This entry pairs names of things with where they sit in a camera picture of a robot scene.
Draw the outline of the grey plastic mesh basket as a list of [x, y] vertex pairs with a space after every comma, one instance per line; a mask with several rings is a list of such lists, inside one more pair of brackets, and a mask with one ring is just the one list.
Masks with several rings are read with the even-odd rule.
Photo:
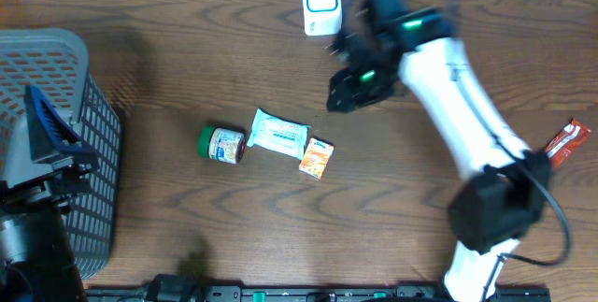
[[121, 119], [90, 74], [83, 40], [65, 29], [1, 33], [1, 178], [18, 184], [49, 172], [26, 164], [29, 155], [24, 89], [35, 85], [97, 155], [86, 175], [91, 190], [70, 202], [64, 217], [80, 276], [89, 279], [108, 263], [114, 240], [121, 166]]

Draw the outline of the orange tissue pack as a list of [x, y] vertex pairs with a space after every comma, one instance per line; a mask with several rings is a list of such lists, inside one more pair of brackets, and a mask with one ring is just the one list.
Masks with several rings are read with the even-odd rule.
[[320, 179], [335, 150], [335, 146], [312, 137], [307, 145], [299, 170]]

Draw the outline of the teal wet wipes pack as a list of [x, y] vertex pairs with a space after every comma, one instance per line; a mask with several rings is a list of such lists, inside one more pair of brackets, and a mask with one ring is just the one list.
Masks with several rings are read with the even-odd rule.
[[309, 125], [282, 120], [258, 108], [251, 126], [247, 146], [258, 145], [302, 160]]

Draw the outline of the green lid jar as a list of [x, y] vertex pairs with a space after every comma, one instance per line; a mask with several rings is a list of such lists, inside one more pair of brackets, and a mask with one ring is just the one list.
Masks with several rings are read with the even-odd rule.
[[200, 156], [233, 165], [240, 162], [244, 149], [243, 133], [215, 126], [205, 126], [197, 144]]

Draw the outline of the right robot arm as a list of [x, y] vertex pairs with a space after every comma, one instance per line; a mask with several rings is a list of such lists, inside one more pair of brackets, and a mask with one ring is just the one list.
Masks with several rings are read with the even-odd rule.
[[402, 0], [365, 0], [371, 40], [344, 20], [333, 51], [346, 67], [331, 77], [327, 108], [349, 113], [412, 92], [445, 141], [462, 180], [448, 204], [456, 237], [442, 285], [452, 301], [488, 301], [521, 239], [553, 201], [552, 166], [510, 128], [478, 82], [450, 12], [415, 11]]

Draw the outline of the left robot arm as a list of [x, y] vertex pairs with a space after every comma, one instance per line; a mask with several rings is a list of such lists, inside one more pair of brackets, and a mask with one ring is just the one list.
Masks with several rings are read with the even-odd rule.
[[23, 100], [23, 133], [1, 173], [1, 298], [84, 301], [63, 218], [71, 199], [91, 191], [98, 157], [36, 86], [25, 86]]

